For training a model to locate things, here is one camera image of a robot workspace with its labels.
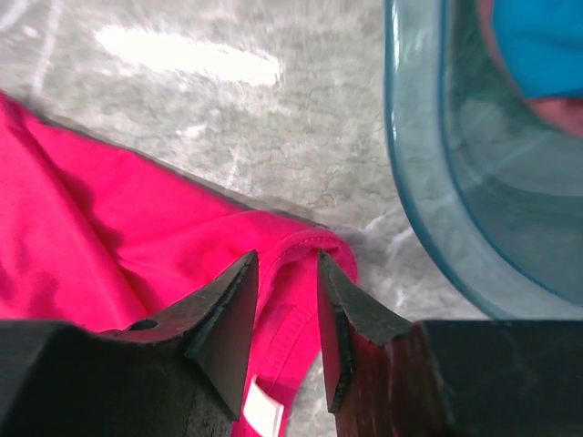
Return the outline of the pink t shirt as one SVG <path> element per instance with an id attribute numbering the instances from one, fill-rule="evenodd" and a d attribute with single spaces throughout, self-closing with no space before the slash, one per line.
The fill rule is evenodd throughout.
<path id="1" fill-rule="evenodd" d="M 56 320 L 125 330 L 258 256 L 258 298 L 240 418 L 230 436 L 281 436 L 321 348 L 317 264 L 350 279 L 330 230 L 247 209 L 124 148 L 1 100 L 1 324 Z"/>

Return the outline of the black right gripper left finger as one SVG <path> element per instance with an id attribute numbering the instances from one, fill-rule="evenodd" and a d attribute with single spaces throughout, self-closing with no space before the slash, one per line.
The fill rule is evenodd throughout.
<path id="1" fill-rule="evenodd" d="M 259 261 L 125 330 L 1 324 L 4 436 L 227 436 L 240 418 Z"/>

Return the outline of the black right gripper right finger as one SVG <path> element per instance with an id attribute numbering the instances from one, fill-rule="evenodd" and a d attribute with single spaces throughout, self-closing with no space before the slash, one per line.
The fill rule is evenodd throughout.
<path id="1" fill-rule="evenodd" d="M 318 256 L 326 399 L 341 436 L 579 436 L 578 320 L 411 322 Z"/>

